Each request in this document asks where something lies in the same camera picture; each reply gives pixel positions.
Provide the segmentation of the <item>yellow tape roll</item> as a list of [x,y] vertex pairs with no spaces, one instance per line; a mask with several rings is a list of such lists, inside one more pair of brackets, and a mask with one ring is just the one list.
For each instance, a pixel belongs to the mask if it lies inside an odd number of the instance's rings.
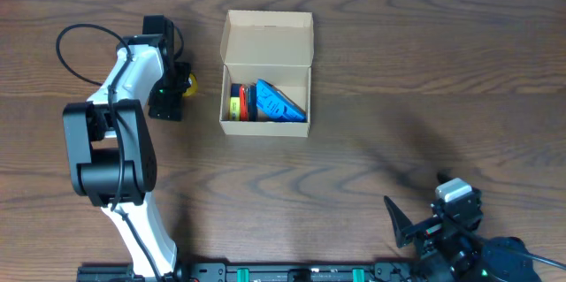
[[189,97],[191,95],[194,95],[198,90],[198,83],[196,81],[196,77],[194,76],[194,74],[190,73],[187,79],[187,83],[186,83],[186,90],[183,93],[184,97]]

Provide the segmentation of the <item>yellow blue highlighter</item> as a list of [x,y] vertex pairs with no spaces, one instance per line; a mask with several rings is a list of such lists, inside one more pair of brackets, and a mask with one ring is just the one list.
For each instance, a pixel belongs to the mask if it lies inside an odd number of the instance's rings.
[[229,119],[231,121],[241,120],[241,84],[233,84],[229,97]]

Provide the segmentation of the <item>red black stapler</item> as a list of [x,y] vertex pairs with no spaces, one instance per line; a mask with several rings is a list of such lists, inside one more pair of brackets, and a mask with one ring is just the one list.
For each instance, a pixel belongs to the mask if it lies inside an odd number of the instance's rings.
[[240,121],[256,121],[256,86],[240,85]]

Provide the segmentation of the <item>blue hole punch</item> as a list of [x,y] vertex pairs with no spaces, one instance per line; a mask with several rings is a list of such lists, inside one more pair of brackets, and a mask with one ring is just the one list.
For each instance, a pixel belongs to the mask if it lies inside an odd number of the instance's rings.
[[305,122],[307,118],[301,108],[265,80],[256,83],[256,106],[277,122]]

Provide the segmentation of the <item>brown cardboard box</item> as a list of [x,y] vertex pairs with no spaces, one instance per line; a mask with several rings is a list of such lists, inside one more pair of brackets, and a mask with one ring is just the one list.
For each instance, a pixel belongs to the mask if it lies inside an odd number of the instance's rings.
[[[230,10],[220,56],[223,62],[219,123],[226,135],[307,137],[310,130],[314,19],[310,12]],[[273,86],[305,114],[303,122],[231,119],[232,86],[259,80]]]

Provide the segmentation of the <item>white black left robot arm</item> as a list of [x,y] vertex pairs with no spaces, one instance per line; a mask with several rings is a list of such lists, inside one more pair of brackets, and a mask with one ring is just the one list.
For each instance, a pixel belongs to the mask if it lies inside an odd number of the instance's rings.
[[153,190],[157,157],[147,118],[182,119],[183,100],[197,90],[180,61],[181,31],[163,15],[144,17],[141,34],[120,37],[105,82],[62,114],[73,190],[117,227],[130,264],[84,264],[79,281],[188,281],[187,266],[164,228]]

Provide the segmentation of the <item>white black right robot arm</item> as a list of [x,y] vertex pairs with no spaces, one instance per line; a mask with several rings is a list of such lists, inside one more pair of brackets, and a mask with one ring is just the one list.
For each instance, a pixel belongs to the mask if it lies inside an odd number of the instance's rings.
[[432,216],[413,224],[384,198],[398,248],[414,245],[416,261],[392,266],[395,281],[539,281],[533,260],[517,237],[482,238],[481,192],[472,188],[450,202],[431,204]]

